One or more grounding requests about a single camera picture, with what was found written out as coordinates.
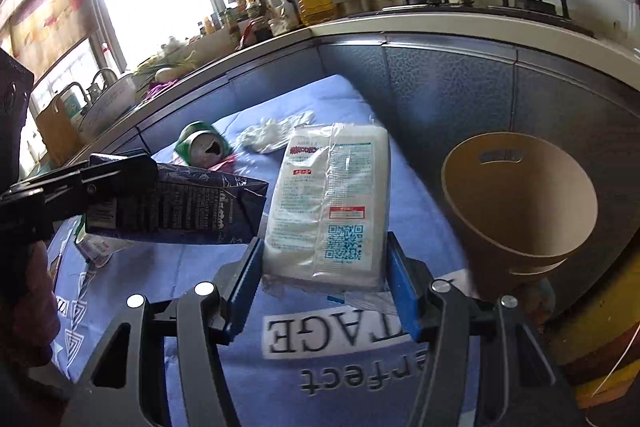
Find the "person's left hand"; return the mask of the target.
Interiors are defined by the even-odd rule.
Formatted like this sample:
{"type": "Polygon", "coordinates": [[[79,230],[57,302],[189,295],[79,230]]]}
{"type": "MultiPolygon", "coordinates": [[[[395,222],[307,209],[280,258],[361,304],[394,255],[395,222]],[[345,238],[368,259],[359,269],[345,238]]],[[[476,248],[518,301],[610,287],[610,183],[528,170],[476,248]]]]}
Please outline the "person's left hand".
{"type": "Polygon", "coordinates": [[[1,301],[1,358],[29,369],[49,363],[61,323],[46,244],[32,244],[28,253],[24,293],[16,301],[1,301]]]}

